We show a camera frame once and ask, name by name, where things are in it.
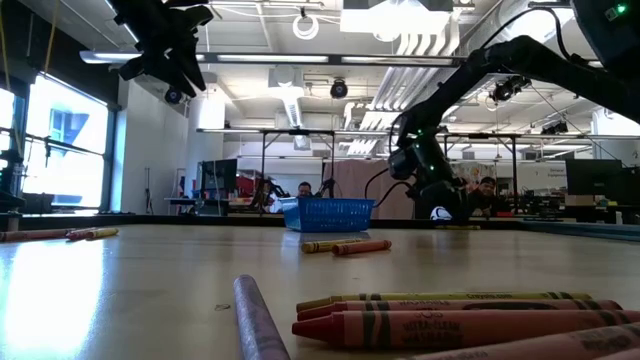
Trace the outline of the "black monitor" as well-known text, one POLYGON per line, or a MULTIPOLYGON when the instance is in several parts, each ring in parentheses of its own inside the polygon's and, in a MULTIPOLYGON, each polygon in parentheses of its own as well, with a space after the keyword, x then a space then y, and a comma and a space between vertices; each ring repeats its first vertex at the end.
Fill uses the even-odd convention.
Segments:
POLYGON ((594 195, 618 205, 640 206, 640 167, 624 167, 620 160, 565 161, 569 195, 594 195))
POLYGON ((236 189, 236 159, 203 161, 200 163, 200 190, 225 190, 229 193, 236 189))

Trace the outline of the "blue plastic basket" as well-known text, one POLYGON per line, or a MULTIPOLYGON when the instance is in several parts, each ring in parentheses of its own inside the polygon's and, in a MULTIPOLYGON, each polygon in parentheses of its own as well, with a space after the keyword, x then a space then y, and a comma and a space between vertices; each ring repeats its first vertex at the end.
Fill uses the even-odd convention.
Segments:
POLYGON ((362 232, 369 228, 374 201, 292 197, 280 200, 285 226, 302 233, 362 232))

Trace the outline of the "black metal rig frame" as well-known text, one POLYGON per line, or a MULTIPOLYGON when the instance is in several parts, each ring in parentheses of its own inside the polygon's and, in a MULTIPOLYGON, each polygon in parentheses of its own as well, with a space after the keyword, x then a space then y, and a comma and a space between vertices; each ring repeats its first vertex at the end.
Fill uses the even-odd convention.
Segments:
POLYGON ((519 212, 519 190, 518 190, 518 177, 517 177, 517 155, 516 155, 516 139, 520 137, 515 133, 443 133, 440 137, 444 141, 444 156, 449 159, 448 152, 454 147, 455 144, 461 140, 488 140, 496 139, 504 148, 511 152, 511 167, 512 167, 512 182, 513 182, 513 213, 515 215, 519 212))
POLYGON ((260 192, 261 198, 258 201, 257 209, 259 211, 259 216, 262 217, 265 214, 266 206, 268 205, 268 201, 271 199, 270 194, 278 189, 278 186, 273 185, 270 181, 266 179, 265 172, 265 159, 266 159, 266 150, 269 148, 271 143, 267 142, 267 136, 269 134, 275 134, 273 141, 279 138, 282 134, 286 134, 289 136, 304 136, 304 137, 312 137, 316 136, 320 140, 325 142, 326 147, 330 151, 330 160, 331 160, 331 177, 328 181, 328 184, 323 183, 319 192, 319 196, 323 195, 325 190, 329 191, 329 195, 331 198, 334 197, 334 186, 335 180, 333 179, 334 173, 334 165, 335 165, 335 138, 336 132, 333 130, 319 130, 319 129, 304 129, 304 128, 290 128, 290 129, 262 129, 260 130, 262 134, 262 144, 261 144, 261 178, 258 185, 258 190, 260 192))

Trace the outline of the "large window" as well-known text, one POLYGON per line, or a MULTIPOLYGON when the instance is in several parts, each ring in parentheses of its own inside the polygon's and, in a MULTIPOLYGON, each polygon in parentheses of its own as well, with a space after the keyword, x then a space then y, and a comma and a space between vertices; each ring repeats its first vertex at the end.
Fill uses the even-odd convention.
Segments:
POLYGON ((38 211, 98 208, 110 120, 105 102, 53 77, 40 74, 16 90, 0 82, 0 151, 23 158, 14 194, 38 211))

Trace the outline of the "purple crayon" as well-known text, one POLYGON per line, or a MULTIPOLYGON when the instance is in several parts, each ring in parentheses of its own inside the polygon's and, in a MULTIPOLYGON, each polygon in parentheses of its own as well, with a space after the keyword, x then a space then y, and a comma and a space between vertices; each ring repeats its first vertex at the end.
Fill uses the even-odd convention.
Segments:
POLYGON ((255 279, 241 275, 233 290, 243 359, 291 360, 255 279))

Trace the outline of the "long ceiling light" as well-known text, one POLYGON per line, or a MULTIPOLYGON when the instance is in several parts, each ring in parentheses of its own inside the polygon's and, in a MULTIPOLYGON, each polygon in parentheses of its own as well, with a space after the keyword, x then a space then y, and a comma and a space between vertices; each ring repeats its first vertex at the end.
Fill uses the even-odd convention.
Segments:
POLYGON ((342 65, 456 68, 466 57, 447 56, 341 56, 342 65))
MULTIPOLYGON (((81 51, 80 58, 87 64, 124 64, 142 58, 143 54, 129 52, 81 51)), ((276 53, 196 53, 197 63, 215 64, 328 64, 328 55, 295 55, 276 53)))

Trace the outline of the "black aluminium table frame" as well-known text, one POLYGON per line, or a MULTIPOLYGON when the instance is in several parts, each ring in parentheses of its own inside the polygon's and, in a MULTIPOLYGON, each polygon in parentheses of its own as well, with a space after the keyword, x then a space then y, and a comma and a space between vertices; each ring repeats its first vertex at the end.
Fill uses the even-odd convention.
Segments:
POLYGON ((91 215, 91 216, 19 216, 0 214, 0 232, 117 228, 114 238, 138 240, 231 240, 258 241, 271 236, 298 242, 363 239, 389 240, 395 245, 411 241, 430 241, 438 236, 447 240, 478 240, 480 237, 508 237, 520 232, 551 236, 577 236, 640 244, 640 225, 538 222, 510 220, 474 220, 467 223, 430 220, 372 220, 362 232, 301 233, 285 226, 282 217, 189 217, 159 215, 91 215), (481 230, 439 230, 436 225, 478 225, 481 230))

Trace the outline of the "black equipment rack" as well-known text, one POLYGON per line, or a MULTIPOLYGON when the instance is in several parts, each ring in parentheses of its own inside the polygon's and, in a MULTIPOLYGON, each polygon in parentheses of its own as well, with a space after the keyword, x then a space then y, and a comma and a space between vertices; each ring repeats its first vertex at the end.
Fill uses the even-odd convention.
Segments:
POLYGON ((16 212, 26 203, 12 190, 15 170, 23 158, 17 150, 9 149, 0 151, 0 160, 6 161, 4 166, 0 166, 0 213, 16 212))

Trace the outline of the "white ventilation duct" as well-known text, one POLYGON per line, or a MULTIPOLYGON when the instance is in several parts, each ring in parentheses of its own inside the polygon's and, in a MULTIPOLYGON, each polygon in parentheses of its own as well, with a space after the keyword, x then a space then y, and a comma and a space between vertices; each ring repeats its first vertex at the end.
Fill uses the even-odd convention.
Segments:
POLYGON ((289 125, 302 126, 299 99, 305 96, 303 73, 291 65, 276 65, 269 70, 268 94, 282 101, 289 125))

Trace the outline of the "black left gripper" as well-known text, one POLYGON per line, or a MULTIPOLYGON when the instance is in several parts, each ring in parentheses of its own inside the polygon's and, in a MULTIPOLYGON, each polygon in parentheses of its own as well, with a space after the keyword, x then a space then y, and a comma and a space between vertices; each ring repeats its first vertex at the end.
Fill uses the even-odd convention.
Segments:
POLYGON ((159 78, 189 97, 206 85, 196 58, 200 26, 213 20, 206 0, 114 0, 114 21, 137 39, 142 58, 127 61, 119 70, 125 80, 147 74, 159 78))

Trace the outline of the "black spotlight cluster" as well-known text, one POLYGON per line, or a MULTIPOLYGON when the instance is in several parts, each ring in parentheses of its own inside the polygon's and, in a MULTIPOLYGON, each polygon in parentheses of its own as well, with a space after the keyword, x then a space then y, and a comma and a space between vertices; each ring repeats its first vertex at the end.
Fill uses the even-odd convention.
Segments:
POLYGON ((531 84, 532 81, 527 77, 521 75, 510 76, 504 81, 495 84, 495 88, 490 92, 489 98, 496 104, 507 102, 531 84))

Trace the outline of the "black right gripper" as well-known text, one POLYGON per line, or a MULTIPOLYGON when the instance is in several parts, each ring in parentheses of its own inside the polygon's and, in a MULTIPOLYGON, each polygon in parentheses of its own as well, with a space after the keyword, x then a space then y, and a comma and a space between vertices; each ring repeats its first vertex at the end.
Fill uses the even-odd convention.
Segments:
POLYGON ((414 186, 420 189, 417 199, 417 218, 430 219, 439 206, 439 189, 436 183, 445 182, 443 207, 453 219, 470 216, 467 192, 464 186, 455 186, 454 173, 436 139, 415 139, 411 144, 399 147, 389 157, 389 173, 396 180, 416 176, 414 186))

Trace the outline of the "beige curtain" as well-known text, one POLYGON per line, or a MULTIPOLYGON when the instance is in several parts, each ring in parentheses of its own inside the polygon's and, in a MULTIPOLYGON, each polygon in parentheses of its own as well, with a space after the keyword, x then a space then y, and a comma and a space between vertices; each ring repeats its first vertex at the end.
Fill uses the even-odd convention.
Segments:
MULTIPOLYGON (((365 190, 365 186, 371 177, 387 169, 385 160, 342 160, 336 161, 334 166, 326 162, 323 179, 334 178, 334 195, 337 198, 368 198, 378 202, 395 180, 388 173, 384 173, 369 184, 368 190, 365 190)), ((407 188, 404 185, 398 185, 385 202, 373 210, 372 218, 412 219, 414 202, 406 196, 406 191, 407 188)))

